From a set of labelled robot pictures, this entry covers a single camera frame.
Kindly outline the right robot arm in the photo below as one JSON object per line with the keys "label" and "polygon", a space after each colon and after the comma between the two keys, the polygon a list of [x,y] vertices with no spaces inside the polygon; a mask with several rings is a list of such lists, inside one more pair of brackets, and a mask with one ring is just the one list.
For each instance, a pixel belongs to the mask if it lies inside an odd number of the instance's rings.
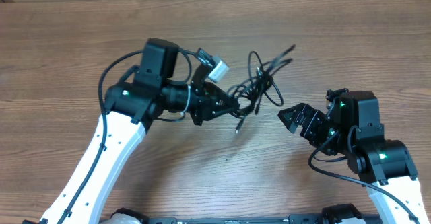
{"label": "right robot arm", "polygon": [[279,111],[279,119],[291,133],[300,127],[301,137],[331,162],[346,159],[357,178],[311,168],[365,187],[382,223],[428,223],[413,158],[403,142],[385,138],[375,94],[328,90],[326,99],[326,113],[300,103]]}

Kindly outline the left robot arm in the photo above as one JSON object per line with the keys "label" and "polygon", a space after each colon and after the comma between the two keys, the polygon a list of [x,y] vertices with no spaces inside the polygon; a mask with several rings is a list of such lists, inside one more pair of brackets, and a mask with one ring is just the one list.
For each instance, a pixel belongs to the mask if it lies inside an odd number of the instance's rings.
{"label": "left robot arm", "polygon": [[138,53],[139,65],[107,91],[98,89],[94,136],[40,223],[98,223],[122,168],[163,111],[190,114],[200,125],[238,109],[238,101],[216,86],[229,70],[220,57],[157,38]]}

